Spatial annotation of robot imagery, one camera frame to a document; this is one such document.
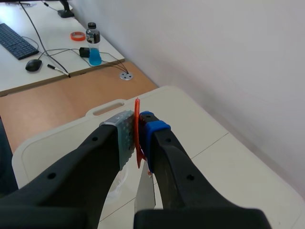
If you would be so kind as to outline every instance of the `orange plastic ring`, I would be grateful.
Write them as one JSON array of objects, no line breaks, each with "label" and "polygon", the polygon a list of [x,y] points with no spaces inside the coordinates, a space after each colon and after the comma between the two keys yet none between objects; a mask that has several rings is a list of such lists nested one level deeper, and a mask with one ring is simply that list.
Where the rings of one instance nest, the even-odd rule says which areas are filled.
[{"label": "orange plastic ring", "polygon": [[79,32],[79,31],[71,33],[70,37],[72,40],[77,42],[81,42],[86,39],[86,35],[83,32]]}]

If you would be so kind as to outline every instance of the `white wall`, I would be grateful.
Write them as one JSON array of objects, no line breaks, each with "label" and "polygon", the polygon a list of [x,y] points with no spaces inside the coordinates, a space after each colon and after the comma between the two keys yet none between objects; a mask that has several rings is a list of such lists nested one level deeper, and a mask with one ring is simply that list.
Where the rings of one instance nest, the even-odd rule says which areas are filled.
[{"label": "white wall", "polygon": [[305,197],[304,0],[71,4],[82,23],[97,22],[159,86],[186,91]]}]

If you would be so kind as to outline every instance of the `blue liquid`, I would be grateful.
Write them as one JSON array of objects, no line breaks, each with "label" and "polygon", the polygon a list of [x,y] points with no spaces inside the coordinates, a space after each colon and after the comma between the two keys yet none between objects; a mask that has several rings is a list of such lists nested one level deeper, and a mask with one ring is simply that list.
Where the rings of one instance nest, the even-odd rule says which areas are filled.
[{"label": "blue liquid", "polygon": [[90,49],[89,63],[94,66],[102,63],[100,51],[98,49]]}]

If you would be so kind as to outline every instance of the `white table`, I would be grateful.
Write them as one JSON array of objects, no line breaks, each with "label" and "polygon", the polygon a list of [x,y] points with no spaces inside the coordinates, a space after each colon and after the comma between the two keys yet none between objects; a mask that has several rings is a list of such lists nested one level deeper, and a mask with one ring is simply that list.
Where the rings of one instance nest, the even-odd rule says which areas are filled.
[{"label": "white table", "polygon": [[[41,1],[34,1],[32,3],[36,3],[37,5],[34,7],[27,7],[26,11],[36,26],[47,50],[88,47],[86,41],[75,42],[70,39],[70,34],[72,32],[85,32],[86,30],[76,19],[61,18],[56,11],[46,7]],[[49,1],[48,4],[57,10],[63,9],[63,5],[61,5],[60,2]],[[14,6],[0,3],[0,23],[7,24],[20,36],[32,38],[39,44],[39,50],[41,52],[43,51],[31,22],[19,5]],[[25,40],[34,47],[37,46],[32,41],[28,39]],[[108,52],[115,58],[124,61],[124,57],[103,37],[101,37],[100,51]],[[0,96],[67,77],[66,75],[62,75],[62,73],[48,68],[47,64],[52,64],[58,68],[60,68],[60,66],[46,56],[41,58],[43,64],[40,70],[33,73],[27,72],[25,70],[27,62],[32,59],[37,59],[39,55],[40,53],[19,61],[0,45]],[[101,57],[102,60],[106,62],[116,61],[108,54],[102,54]],[[61,63],[71,75],[85,73],[91,68],[83,59],[72,51],[55,55],[54,58]]]},{"label": "white table", "polygon": [[[194,164],[225,198],[242,207],[261,209],[273,229],[304,228],[305,205],[300,195],[186,94],[173,87],[163,87],[139,98],[141,111],[149,110],[171,126]],[[124,106],[100,116],[93,115],[114,104]],[[24,142],[12,159],[18,186],[28,184],[78,147],[99,123],[133,107],[134,99],[113,101],[90,110],[84,118]],[[100,229],[132,228],[134,198],[141,176],[135,153],[126,166],[129,172],[121,186],[122,193],[104,205]],[[156,208],[161,208],[158,184],[155,192]]]}]

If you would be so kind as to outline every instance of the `black cable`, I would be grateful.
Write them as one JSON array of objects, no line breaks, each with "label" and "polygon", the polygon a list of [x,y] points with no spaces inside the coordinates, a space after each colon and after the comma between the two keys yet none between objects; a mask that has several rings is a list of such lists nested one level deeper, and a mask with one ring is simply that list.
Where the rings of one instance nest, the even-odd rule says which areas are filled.
[{"label": "black cable", "polygon": [[20,4],[21,7],[23,8],[23,10],[24,10],[24,12],[26,13],[26,15],[28,16],[28,18],[29,18],[29,20],[30,20],[32,26],[34,27],[34,30],[36,31],[37,36],[38,36],[38,38],[39,38],[40,44],[41,44],[43,50],[46,52],[47,56],[50,57],[52,60],[54,60],[57,64],[59,64],[59,66],[62,67],[63,70],[65,70],[65,72],[67,72],[67,73],[69,74],[69,72],[64,68],[64,66],[62,66],[57,60],[55,60],[53,57],[51,57],[51,56],[48,54],[47,50],[45,49],[45,47],[44,47],[44,45],[43,45],[43,43],[42,43],[42,40],[41,40],[41,38],[40,38],[40,35],[39,35],[39,33],[38,33],[38,31],[37,31],[37,29],[36,29],[36,27],[35,27],[35,25],[34,25],[32,19],[31,19],[31,17],[30,17],[29,14],[27,13],[27,11],[25,10],[25,8],[24,8],[24,6],[21,4],[21,2],[19,2],[19,4]]},{"label": "black cable", "polygon": [[44,1],[41,1],[41,2],[42,2],[46,7],[49,7],[50,9],[55,10],[55,11],[57,12],[57,10],[54,9],[53,7],[49,6],[48,3],[44,2]]},{"label": "black cable", "polygon": [[100,52],[100,53],[108,54],[108,55],[110,55],[112,58],[116,59],[121,65],[123,65],[123,68],[125,69],[126,73],[127,73],[127,74],[129,73],[128,70],[127,70],[127,68],[125,67],[125,65],[124,65],[119,59],[115,58],[114,56],[112,56],[112,55],[111,55],[110,53],[108,53],[108,52]]},{"label": "black cable", "polygon": [[44,55],[45,52],[56,51],[56,50],[64,50],[64,51],[61,51],[61,52],[58,52],[58,53],[55,53],[55,54],[52,54],[52,55],[49,55],[49,56],[55,56],[55,55],[57,55],[59,53],[62,53],[62,52],[71,51],[71,50],[78,50],[78,49],[49,49],[49,50],[46,50],[46,51],[42,52],[41,55],[38,57],[38,60],[42,57],[42,55]]},{"label": "black cable", "polygon": [[[58,53],[55,53],[55,54],[52,54],[52,55],[49,55],[49,56],[54,56],[54,55],[57,55],[57,54],[60,54],[60,53],[62,53],[62,52],[66,52],[66,51],[72,51],[72,52],[74,52],[75,54],[77,54],[79,57],[81,57],[76,51],[74,51],[74,50],[79,50],[79,49],[49,49],[49,50],[47,50],[47,52],[48,51],[56,51],[56,50],[62,50],[61,52],[58,52]],[[43,52],[39,57],[38,57],[38,60],[44,55],[44,53],[45,52]],[[83,57],[81,57],[82,58],[82,60],[83,61],[85,61],[90,67],[99,67],[100,65],[98,65],[98,66],[93,66],[93,65],[91,65],[88,61],[86,61]],[[121,71],[123,71],[123,72],[125,72],[125,73],[128,73],[128,71],[127,71],[127,69],[126,69],[126,67],[125,67],[125,69],[124,68],[122,68],[121,66],[114,66],[113,64],[112,65],[105,65],[105,64],[103,64],[103,66],[105,66],[105,67],[114,67],[114,68],[117,68],[117,69],[120,69]]]},{"label": "black cable", "polygon": [[29,40],[31,40],[32,42],[34,42],[35,44],[37,44],[37,50],[38,50],[38,48],[39,48],[39,45],[38,45],[38,43],[36,42],[36,41],[34,41],[32,38],[29,38],[29,37],[26,37],[26,36],[22,36],[22,38],[26,38],[26,39],[29,39]]}]

